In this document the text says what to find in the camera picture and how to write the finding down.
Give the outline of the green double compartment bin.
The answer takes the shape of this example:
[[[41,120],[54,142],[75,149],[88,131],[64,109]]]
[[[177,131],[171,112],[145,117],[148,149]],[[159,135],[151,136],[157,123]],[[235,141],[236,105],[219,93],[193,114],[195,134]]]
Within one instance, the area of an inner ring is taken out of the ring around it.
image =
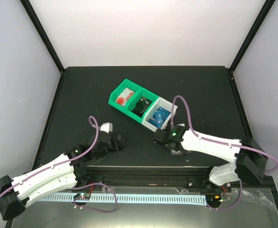
[[[129,88],[131,90],[133,90],[135,93],[134,95],[128,100],[128,102],[126,103],[125,107],[120,106],[119,104],[117,104],[115,102],[115,100],[117,99],[118,95],[120,95],[120,93],[125,89],[125,88]],[[141,98],[141,97],[146,97],[147,99],[151,100],[152,102],[155,101],[157,98],[159,98],[158,95],[156,95],[155,93],[139,86],[138,84],[128,80],[128,79],[124,79],[117,88],[114,89],[114,91],[110,94],[110,98],[108,101],[108,104],[111,105],[112,107],[118,109],[119,111],[121,111],[122,113],[126,114],[126,116],[134,119],[135,121],[137,121],[138,123],[141,124],[141,121],[143,120],[143,117],[138,117],[137,115],[135,115],[132,110],[135,107],[137,101]]]

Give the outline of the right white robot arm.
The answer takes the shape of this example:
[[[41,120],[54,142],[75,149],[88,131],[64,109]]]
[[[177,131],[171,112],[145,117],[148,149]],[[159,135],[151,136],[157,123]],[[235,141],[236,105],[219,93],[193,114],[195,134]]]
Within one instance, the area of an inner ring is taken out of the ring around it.
[[[261,148],[252,138],[248,140],[252,144],[206,135],[181,124],[170,131],[157,129],[154,133],[154,143],[165,146],[173,155],[200,152],[227,162],[207,171],[203,179],[207,191],[215,191],[219,186],[234,181],[253,185],[262,183],[268,159],[257,152]]]

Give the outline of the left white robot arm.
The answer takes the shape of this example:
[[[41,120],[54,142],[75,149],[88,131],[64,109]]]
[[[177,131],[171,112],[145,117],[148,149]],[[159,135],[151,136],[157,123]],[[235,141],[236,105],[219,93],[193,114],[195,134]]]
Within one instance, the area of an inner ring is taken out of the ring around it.
[[[127,138],[99,131],[98,136],[68,149],[51,162],[21,176],[0,178],[0,214],[14,219],[44,196],[89,184],[88,163],[108,153],[122,151]]]

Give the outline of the white plastic card bin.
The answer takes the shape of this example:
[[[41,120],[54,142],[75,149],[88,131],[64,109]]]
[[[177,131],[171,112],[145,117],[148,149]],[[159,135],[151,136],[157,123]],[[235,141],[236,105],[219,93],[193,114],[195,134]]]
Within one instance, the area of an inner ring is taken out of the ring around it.
[[[177,105],[159,97],[147,108],[141,124],[153,132],[157,129],[164,130],[177,108]]]

